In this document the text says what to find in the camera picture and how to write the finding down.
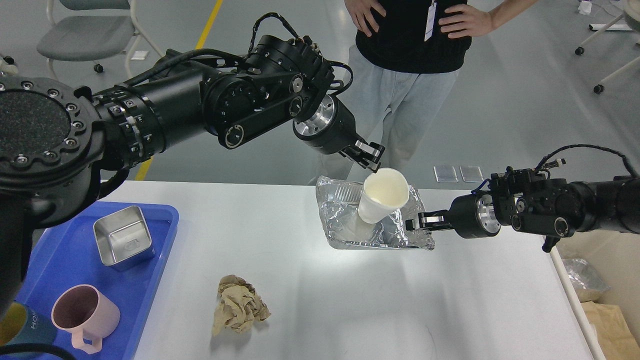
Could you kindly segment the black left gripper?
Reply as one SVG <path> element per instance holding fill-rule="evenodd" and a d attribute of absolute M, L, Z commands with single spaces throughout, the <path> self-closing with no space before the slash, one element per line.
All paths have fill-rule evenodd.
<path fill-rule="evenodd" d="M 379 143 L 363 142 L 355 117 L 335 95 L 325 95 L 318 109 L 306 121 L 293 123 L 295 136 L 318 153 L 340 154 L 362 169 L 377 173 L 386 148 Z"/>

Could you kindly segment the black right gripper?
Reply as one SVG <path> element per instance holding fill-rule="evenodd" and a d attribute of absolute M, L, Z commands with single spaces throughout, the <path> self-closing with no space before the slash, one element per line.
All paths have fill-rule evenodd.
<path fill-rule="evenodd" d="M 486 193 L 466 194 L 455 198 L 449 210 L 419 212 L 405 221 L 406 231 L 455 232 L 464 239 L 482 239 L 499 234 L 493 198 Z"/>

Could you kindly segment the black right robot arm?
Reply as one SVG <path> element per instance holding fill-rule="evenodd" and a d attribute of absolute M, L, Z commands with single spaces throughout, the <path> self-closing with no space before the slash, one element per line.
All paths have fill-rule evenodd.
<path fill-rule="evenodd" d="M 404 222 L 407 231 L 454 230 L 463 239 L 496 236 L 502 227 L 544 236 L 546 253 L 575 233 L 594 230 L 640 232 L 640 178 L 628 157 L 605 146 L 596 150 L 620 157 L 628 175 L 601 182 L 568 182 L 552 178 L 551 169 L 565 164 L 551 152 L 537 166 L 508 166 L 492 173 L 470 194 L 455 198 L 450 208 L 420 212 Z"/>

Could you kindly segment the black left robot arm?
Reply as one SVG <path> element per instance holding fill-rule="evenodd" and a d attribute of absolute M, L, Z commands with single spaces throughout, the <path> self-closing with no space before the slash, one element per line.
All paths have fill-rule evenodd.
<path fill-rule="evenodd" d="M 171 48 L 150 69 L 94 92 L 58 80 L 1 78 L 1 313 L 25 282 L 35 230 L 65 223 L 117 189 L 130 170 L 208 132 L 228 150 L 293 121 L 295 136 L 375 173 L 384 146 L 357 133 L 338 99 L 350 83 L 307 35 L 252 38 L 246 55 Z"/>

